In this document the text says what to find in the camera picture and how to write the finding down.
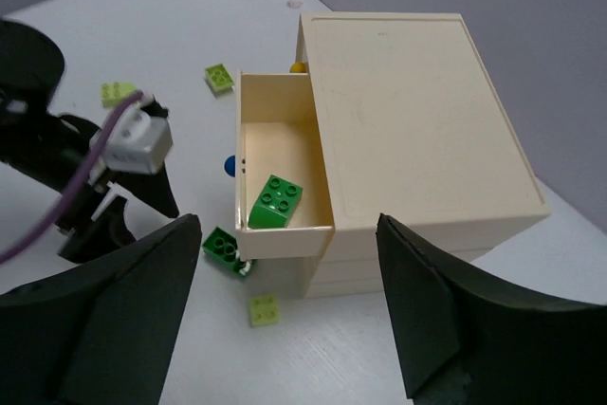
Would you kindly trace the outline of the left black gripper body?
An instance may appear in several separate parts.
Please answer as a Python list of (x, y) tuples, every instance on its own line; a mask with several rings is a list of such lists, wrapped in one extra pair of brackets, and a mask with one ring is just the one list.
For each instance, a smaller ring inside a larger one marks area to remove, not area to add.
[[(88, 154), (89, 140), (100, 128), (73, 115), (45, 114), (34, 120), (1, 127), (1, 161), (49, 188), (62, 192)], [(54, 223), (66, 234), (59, 255), (72, 263), (86, 263), (136, 241), (126, 228), (126, 199), (117, 196), (98, 217), (93, 214), (116, 180), (101, 174), (100, 183), (86, 182)]]

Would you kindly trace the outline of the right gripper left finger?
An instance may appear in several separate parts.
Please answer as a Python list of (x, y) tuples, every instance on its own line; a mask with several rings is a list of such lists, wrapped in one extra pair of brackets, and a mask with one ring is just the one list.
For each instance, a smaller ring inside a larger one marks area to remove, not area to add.
[(4, 404), (157, 404), (201, 244), (186, 214), (1, 296)]

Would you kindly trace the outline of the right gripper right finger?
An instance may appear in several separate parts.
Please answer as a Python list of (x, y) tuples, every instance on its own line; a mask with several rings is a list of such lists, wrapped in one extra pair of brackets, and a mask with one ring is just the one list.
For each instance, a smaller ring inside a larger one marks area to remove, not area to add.
[(605, 402), (603, 305), (512, 284), (385, 214), (377, 221), (377, 252), (412, 402)]

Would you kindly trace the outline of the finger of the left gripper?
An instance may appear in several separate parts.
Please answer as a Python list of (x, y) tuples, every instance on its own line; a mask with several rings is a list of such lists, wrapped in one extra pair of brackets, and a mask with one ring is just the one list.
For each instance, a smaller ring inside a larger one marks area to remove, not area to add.
[(179, 216), (179, 208), (165, 166), (152, 175), (119, 173), (115, 182), (164, 216), (169, 218)]

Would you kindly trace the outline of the dark green square lego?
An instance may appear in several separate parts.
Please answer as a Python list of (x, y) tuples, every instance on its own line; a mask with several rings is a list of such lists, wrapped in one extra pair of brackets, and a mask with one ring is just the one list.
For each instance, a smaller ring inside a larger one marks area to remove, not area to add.
[(302, 194), (303, 188), (299, 185), (270, 175), (252, 206), (248, 227), (253, 230), (286, 228)]

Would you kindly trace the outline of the blue knob drawer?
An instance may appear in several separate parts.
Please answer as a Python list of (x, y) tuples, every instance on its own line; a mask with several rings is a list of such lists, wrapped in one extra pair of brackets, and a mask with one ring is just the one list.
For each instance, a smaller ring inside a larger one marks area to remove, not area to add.
[[(235, 232), (243, 256), (322, 255), (334, 220), (308, 75), (237, 76), (235, 159)], [(302, 198), (286, 227), (252, 229), (250, 212), (272, 175), (300, 186)]]

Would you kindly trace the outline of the yellow knob drawer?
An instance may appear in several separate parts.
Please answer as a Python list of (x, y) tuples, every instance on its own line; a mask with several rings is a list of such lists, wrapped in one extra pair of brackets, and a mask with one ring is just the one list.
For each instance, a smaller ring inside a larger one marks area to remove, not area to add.
[(297, 56), (295, 62), (289, 68), (289, 72), (292, 74), (305, 74), (308, 72), (308, 61), (304, 52)]

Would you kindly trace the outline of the cream drawer cabinet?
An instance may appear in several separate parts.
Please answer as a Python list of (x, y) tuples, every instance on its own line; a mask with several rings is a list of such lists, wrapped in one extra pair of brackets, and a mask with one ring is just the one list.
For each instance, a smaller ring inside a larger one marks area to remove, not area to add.
[(305, 13), (296, 56), (312, 84), (334, 221), (307, 297), (383, 288), (382, 214), (472, 261), (549, 207), (456, 13)]

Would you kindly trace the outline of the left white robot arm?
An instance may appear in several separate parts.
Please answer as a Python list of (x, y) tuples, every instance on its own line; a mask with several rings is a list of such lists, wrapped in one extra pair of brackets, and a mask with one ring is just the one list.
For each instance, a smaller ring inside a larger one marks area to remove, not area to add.
[(118, 184), (166, 217), (176, 218), (165, 170), (173, 146), (168, 111), (156, 98), (119, 83), (101, 97), (109, 112), (103, 126), (48, 106), (64, 75), (64, 55), (43, 32), (1, 22), (1, 160), (59, 193), (60, 198), (19, 241), (7, 261), (51, 226), (67, 236), (60, 256), (81, 264), (134, 242), (124, 222), (125, 198), (105, 203)]

